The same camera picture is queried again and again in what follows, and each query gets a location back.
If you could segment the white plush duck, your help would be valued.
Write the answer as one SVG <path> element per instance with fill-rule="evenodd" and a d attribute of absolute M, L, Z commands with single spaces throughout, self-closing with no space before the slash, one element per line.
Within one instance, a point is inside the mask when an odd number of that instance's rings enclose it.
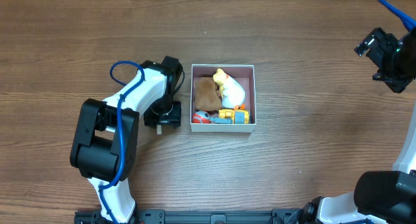
<path fill-rule="evenodd" d="M 219 87 L 222 108 L 233 110 L 245 108 L 246 92 L 233 77 L 218 68 L 213 75 L 213 80 Z"/>

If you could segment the white box pink interior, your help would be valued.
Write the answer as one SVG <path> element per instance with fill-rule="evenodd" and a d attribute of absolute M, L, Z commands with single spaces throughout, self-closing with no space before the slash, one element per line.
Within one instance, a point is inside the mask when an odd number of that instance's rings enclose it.
<path fill-rule="evenodd" d="M 190 120 L 192 132 L 243 132 L 251 133 L 257 125 L 257 105 L 255 92 L 255 67 L 246 64 L 193 64 L 191 66 L 190 88 L 190 118 L 192 119 L 196 107 L 194 104 L 196 95 L 196 81 L 202 77 L 212 77 L 218 68 L 233 77 L 246 92 L 245 105 L 250 112 L 250 124 L 216 124 L 193 123 Z"/>

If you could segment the brown plush bear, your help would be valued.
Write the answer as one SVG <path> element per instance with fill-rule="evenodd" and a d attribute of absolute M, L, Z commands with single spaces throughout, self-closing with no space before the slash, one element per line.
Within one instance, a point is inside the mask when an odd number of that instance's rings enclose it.
<path fill-rule="evenodd" d="M 222 108 L 220 92 L 213 78 L 202 77 L 198 79 L 194 91 L 194 105 L 197 110 L 212 112 Z"/>

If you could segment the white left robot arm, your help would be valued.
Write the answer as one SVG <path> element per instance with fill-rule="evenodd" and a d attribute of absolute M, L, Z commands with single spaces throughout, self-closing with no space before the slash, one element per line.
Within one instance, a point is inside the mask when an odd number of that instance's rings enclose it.
<path fill-rule="evenodd" d="M 145 223 L 128 181 L 139 121 L 158 132 L 163 125 L 181 124 L 181 103 L 174 100 L 185 79 L 179 60 L 166 56 L 161 63 L 120 63 L 136 67 L 136 76 L 102 101 L 87 99 L 79 113 L 70 164 L 94 187 L 101 208 L 76 212 L 75 223 Z"/>

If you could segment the red toy ball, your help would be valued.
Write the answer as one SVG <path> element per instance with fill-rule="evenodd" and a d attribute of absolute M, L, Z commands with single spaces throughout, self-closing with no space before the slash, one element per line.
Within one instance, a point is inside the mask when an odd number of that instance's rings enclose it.
<path fill-rule="evenodd" d="M 206 111 L 196 111 L 193 116 L 192 116 L 192 123 L 198 123 L 198 124 L 203 124 L 203 123 L 207 123 L 210 124 L 211 120 L 210 120 L 211 116 L 208 112 Z"/>

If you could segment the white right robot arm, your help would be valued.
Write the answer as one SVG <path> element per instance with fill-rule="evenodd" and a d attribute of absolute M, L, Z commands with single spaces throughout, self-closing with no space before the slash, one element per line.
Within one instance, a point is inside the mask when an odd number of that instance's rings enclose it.
<path fill-rule="evenodd" d="M 368 57 L 378 71 L 372 76 L 393 92 L 402 93 L 415 80 L 415 29 L 401 39 L 373 29 L 354 51 Z M 318 197 L 298 212 L 298 223 L 414 223 L 415 119 L 403 148 L 389 171 L 368 171 L 353 192 Z"/>

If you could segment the yellow wooden rattle drum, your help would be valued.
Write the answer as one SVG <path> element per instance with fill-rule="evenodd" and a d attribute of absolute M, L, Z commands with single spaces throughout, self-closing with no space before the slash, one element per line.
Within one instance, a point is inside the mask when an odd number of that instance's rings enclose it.
<path fill-rule="evenodd" d="M 156 127 L 156 129 L 157 129 L 157 134 L 158 134 L 158 135 L 162 134 L 162 127 L 161 127 L 160 125 L 158 125 L 158 126 Z"/>

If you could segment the yellow toy bulldozer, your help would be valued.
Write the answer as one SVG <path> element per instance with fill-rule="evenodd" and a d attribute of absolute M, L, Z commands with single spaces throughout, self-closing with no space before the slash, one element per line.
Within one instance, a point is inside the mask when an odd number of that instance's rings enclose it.
<path fill-rule="evenodd" d="M 217 117 L 210 117 L 210 122 L 217 124 L 250 124 L 250 113 L 244 109 L 221 109 Z"/>

